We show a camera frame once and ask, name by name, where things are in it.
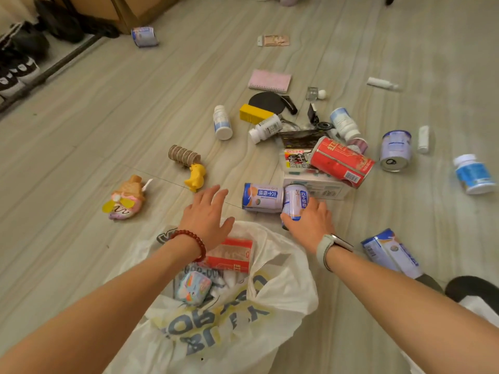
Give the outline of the person's left hand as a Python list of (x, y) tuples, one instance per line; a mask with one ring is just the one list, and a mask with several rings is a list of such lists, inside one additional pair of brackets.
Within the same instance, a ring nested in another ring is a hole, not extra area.
[(225, 221), (222, 221), (221, 214), (226, 196), (228, 195), (228, 189), (221, 188), (220, 190), (221, 208), (201, 207), (201, 196), (204, 190), (196, 193), (193, 197), (194, 218), (192, 220), (181, 219), (178, 228), (179, 230), (186, 230), (194, 233), (201, 239), (206, 251), (209, 252), (224, 241), (224, 239), (221, 239), (220, 227)]

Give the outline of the person's right hand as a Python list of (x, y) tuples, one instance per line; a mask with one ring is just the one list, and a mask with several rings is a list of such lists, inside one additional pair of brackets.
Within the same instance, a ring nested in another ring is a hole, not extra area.
[(290, 232), (290, 234), (308, 253), (315, 255), (323, 235), (335, 233), (332, 212), (324, 201), (318, 201), (311, 197), (301, 217), (303, 231)]

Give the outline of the blue white drink can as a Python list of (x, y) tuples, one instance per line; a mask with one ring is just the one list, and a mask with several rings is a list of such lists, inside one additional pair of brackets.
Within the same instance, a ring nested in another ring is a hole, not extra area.
[(151, 26), (132, 28), (131, 37), (138, 48), (150, 48), (159, 45), (154, 28)]
[(284, 207), (284, 188), (269, 184), (245, 183), (241, 208), (246, 211), (281, 213)]
[(299, 221), (303, 210), (309, 203), (309, 193), (302, 184), (290, 184), (284, 187), (284, 203), (282, 213), (293, 221)]

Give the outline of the person's left forearm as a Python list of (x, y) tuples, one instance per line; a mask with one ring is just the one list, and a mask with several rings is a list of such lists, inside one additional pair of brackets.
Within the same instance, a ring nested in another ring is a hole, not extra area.
[(102, 374), (175, 274), (202, 253), (196, 239), (171, 239), (13, 346), (0, 374)]

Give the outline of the person's right forearm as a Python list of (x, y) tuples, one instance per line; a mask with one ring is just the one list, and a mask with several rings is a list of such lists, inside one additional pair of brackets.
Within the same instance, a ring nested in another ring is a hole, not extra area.
[(326, 262), (425, 374), (499, 374), (499, 328), (484, 318), (341, 247)]

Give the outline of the yellow duck toy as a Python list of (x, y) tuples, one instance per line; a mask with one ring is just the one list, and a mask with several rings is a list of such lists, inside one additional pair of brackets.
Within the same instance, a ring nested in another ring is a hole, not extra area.
[(184, 181), (184, 184), (190, 189), (191, 192), (196, 193), (203, 187), (205, 175), (205, 167), (202, 164), (193, 163), (190, 166), (190, 177)]

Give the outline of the red drink carton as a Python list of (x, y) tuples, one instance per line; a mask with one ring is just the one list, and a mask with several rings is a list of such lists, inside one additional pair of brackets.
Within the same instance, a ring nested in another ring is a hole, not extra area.
[(209, 251), (201, 263), (214, 270), (229, 270), (248, 274), (253, 263), (251, 239), (227, 238)]

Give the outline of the pale band smartwatch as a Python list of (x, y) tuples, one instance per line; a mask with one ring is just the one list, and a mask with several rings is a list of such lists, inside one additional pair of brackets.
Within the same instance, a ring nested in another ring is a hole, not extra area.
[(332, 248), (333, 246), (339, 246), (349, 252), (353, 252), (354, 250), (353, 245), (334, 234), (323, 235), (316, 248), (316, 259), (322, 268), (328, 270), (331, 273), (333, 273), (333, 270), (328, 266), (326, 256), (330, 248)]

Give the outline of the brown hair roller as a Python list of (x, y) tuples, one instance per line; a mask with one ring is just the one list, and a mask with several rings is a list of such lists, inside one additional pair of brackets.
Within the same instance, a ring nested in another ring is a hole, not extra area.
[(168, 158), (187, 168), (193, 164), (201, 164), (201, 155), (199, 153), (175, 144), (169, 149)]

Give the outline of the white cardboard box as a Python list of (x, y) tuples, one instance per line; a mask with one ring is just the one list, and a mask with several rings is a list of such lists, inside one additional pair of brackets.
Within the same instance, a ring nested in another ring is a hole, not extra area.
[(316, 199), (342, 201), (352, 190), (346, 183), (318, 170), (285, 172), (283, 187), (300, 184)]

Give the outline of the pink brown plush toy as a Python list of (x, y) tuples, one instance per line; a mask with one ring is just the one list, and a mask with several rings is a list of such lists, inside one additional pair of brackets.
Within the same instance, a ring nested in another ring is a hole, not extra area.
[(140, 212), (146, 201), (145, 193), (153, 179), (145, 183), (138, 175), (132, 175), (111, 193), (110, 199), (102, 206), (102, 212), (109, 220), (127, 220)]

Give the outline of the black red printed carton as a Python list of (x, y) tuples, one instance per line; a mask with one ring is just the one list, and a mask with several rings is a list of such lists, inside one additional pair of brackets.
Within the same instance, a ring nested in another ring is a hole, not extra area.
[(283, 149), (282, 166), (288, 172), (310, 171), (314, 167), (310, 164), (313, 149)]

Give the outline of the small colourful cartoon packet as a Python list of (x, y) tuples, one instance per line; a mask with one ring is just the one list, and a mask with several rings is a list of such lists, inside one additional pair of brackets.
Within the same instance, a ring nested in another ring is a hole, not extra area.
[(180, 281), (175, 299), (192, 306), (201, 305), (212, 287), (212, 280), (197, 271), (188, 272)]

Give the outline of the white bottle blue label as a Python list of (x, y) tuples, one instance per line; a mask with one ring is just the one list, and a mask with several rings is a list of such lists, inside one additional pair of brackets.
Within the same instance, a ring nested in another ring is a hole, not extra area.
[(221, 141), (232, 138), (233, 130), (229, 121), (228, 113), (223, 105), (217, 105), (213, 114), (215, 137)]

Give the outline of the large red drink can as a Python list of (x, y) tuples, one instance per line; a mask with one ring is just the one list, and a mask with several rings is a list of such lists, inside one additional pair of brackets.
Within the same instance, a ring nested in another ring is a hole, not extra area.
[(312, 149), (309, 163), (351, 188), (358, 189), (375, 167), (376, 161), (324, 136)]

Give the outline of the black foil packet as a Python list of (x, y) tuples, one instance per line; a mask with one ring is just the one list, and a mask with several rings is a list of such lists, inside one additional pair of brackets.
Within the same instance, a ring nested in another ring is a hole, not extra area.
[(313, 149), (317, 142), (328, 137), (325, 131), (304, 130), (304, 131), (282, 131), (278, 133), (284, 149)]

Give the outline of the yellow box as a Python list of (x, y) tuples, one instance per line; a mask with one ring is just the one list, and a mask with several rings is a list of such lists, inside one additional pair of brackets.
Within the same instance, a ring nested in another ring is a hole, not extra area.
[(239, 110), (240, 119), (253, 125), (257, 125), (274, 115), (273, 112), (249, 104), (243, 104)]

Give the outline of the white printed plastic bag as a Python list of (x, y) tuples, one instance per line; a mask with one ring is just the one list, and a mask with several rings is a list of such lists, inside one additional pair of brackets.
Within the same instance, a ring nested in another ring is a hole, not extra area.
[(230, 237), (253, 240), (249, 274), (201, 306), (166, 286), (104, 374), (267, 374), (278, 348), (317, 309), (304, 250), (264, 226), (237, 221)]

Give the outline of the small pink tape roll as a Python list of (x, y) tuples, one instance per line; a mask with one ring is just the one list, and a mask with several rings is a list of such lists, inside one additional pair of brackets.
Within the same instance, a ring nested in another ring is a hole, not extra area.
[(363, 138), (353, 138), (347, 141), (347, 148), (360, 154), (364, 155), (366, 150), (368, 149), (368, 143)]

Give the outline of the blue white drink carton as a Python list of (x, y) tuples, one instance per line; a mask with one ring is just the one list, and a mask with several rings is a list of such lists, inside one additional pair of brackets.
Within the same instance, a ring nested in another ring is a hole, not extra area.
[(413, 279), (424, 274), (417, 260), (390, 228), (363, 240), (361, 245), (371, 261), (378, 265), (403, 273)]

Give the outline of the black round disc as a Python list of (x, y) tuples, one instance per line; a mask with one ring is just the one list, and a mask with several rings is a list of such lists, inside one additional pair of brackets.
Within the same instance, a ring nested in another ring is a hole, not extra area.
[(276, 115), (281, 114), (285, 109), (285, 103), (281, 95), (273, 92), (257, 93), (250, 98), (247, 104)]

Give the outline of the large white pill bottle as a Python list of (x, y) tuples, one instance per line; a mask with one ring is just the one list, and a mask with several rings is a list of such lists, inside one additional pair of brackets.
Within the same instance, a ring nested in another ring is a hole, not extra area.
[(358, 125), (345, 108), (335, 109), (330, 115), (330, 120), (340, 137), (346, 142), (361, 137)]

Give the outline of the purple white drink can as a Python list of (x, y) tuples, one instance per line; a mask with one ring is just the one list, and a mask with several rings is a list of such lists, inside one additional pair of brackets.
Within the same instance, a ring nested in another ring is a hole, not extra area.
[(388, 172), (399, 172), (411, 160), (412, 136), (405, 130), (392, 130), (384, 134), (380, 150), (381, 168)]

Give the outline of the pink spiral notebook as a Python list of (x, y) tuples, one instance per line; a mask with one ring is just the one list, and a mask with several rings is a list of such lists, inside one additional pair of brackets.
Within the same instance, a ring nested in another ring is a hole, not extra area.
[(247, 87), (249, 89), (274, 92), (283, 95), (288, 92), (291, 79), (291, 74), (255, 69), (252, 72)]

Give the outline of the small white bottle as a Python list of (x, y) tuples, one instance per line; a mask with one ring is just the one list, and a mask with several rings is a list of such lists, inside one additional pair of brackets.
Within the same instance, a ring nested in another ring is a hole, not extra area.
[(418, 131), (417, 152), (420, 154), (428, 154), (430, 151), (430, 127), (428, 125), (421, 126)]

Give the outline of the white tube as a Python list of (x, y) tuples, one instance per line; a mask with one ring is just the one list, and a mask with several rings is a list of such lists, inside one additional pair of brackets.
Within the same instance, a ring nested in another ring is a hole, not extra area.
[(389, 90), (389, 91), (399, 90), (399, 85), (397, 85), (391, 81), (379, 79), (379, 78), (375, 78), (375, 77), (369, 77), (368, 80), (366, 81), (366, 84), (368, 86), (377, 87), (377, 88), (381, 88), (381, 89)]

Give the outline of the small paper card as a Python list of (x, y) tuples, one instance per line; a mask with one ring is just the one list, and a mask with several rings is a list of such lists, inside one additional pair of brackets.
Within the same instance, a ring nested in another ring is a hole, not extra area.
[(290, 45), (290, 38), (286, 35), (260, 35), (257, 38), (259, 47), (285, 47)]

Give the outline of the blue bottle white cap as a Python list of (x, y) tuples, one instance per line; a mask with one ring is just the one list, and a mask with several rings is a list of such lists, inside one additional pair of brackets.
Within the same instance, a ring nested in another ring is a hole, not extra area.
[(492, 179), (484, 163), (474, 154), (464, 154), (453, 160), (455, 173), (466, 195), (483, 195), (495, 191)]

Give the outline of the wooden cabinet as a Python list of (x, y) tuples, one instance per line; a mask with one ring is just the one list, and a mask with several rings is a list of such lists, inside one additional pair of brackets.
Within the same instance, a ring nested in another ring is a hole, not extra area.
[(179, 0), (51, 0), (65, 7), (80, 25), (93, 33), (113, 26), (122, 34), (145, 27)]

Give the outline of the black white sneaker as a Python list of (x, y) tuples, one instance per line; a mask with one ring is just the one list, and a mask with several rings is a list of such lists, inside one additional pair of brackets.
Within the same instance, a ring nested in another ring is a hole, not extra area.
[(41, 73), (35, 60), (17, 51), (0, 51), (0, 96), (12, 97)]

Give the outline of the black shoe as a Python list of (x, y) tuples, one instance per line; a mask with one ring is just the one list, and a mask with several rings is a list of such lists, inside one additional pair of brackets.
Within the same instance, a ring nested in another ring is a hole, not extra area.
[(47, 37), (28, 21), (11, 24), (0, 36), (0, 49), (17, 50), (37, 61), (48, 58), (49, 48)]

